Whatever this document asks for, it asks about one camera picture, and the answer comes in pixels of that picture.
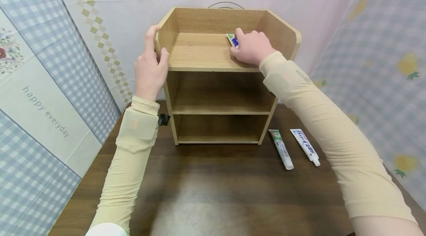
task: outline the toothpaste tube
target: toothpaste tube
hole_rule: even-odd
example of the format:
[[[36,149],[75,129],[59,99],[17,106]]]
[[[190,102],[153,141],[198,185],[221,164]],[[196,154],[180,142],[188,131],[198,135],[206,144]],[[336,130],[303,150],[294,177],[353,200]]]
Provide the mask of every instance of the toothpaste tube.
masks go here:
[[[226,37],[228,38],[229,43],[238,49],[238,41],[235,37],[235,34],[226,34]]]
[[[281,160],[284,163],[285,169],[287,171],[291,171],[292,169],[294,169],[294,166],[290,156],[288,155],[287,149],[285,148],[280,132],[277,129],[270,129],[269,133],[271,133],[272,139],[274,140],[275,146],[278,150],[278,154],[280,154]]]
[[[303,131],[301,129],[290,129],[290,131],[297,142],[300,144],[300,147],[302,147],[305,155],[309,158],[309,161],[313,162],[315,166],[320,166],[320,158],[318,157],[317,152],[315,152],[308,138],[306,138],[306,135],[303,133]]]

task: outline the toothpaste cap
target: toothpaste cap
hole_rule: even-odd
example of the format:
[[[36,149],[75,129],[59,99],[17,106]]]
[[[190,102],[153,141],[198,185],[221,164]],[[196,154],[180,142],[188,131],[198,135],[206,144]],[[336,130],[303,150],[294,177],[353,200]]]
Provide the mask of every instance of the toothpaste cap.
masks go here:
[[[316,158],[312,159],[312,162],[315,164],[315,166],[320,166],[321,163]]]
[[[291,160],[284,161],[284,166],[287,171],[291,171],[292,169],[294,169],[294,166]]]

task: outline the wooden table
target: wooden table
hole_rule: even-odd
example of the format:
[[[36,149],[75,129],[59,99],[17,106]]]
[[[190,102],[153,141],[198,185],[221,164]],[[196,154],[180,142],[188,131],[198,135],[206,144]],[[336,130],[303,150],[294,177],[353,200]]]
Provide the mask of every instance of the wooden table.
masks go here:
[[[101,196],[121,120],[68,202],[52,236],[84,235]],[[336,177],[297,116],[283,105],[269,126],[279,129],[294,163],[286,171],[271,137],[258,145],[174,145],[160,127],[131,219],[131,235],[336,235],[351,224]],[[319,154],[316,168],[290,128],[302,128]]]

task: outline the wooden shelf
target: wooden shelf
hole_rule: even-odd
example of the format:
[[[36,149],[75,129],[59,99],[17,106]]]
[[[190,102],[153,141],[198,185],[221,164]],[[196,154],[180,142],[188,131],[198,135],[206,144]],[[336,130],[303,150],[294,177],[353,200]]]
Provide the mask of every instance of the wooden shelf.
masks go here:
[[[178,33],[170,51],[169,71],[259,71],[231,56],[230,46],[225,34]]]
[[[172,113],[192,115],[269,115],[275,97],[261,73],[181,72]]]
[[[258,67],[230,55],[226,34],[261,31],[294,60],[300,32],[269,10],[172,8],[159,25],[155,50],[170,53],[164,91],[175,144],[261,144],[278,99]]]
[[[267,115],[175,115],[179,144],[257,144]]]

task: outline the beige arm sleeve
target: beige arm sleeve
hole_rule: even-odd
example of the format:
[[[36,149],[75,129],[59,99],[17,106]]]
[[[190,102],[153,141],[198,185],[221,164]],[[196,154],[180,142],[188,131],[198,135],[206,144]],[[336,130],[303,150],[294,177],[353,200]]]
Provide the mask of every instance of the beige arm sleeve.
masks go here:
[[[114,223],[129,234],[129,220],[158,130],[156,102],[136,96],[126,109],[117,137],[117,150],[102,189],[101,201],[90,228]]]
[[[275,52],[261,62],[260,70],[266,87],[320,144],[337,175],[350,218],[386,216],[417,223],[370,141],[294,62]]]

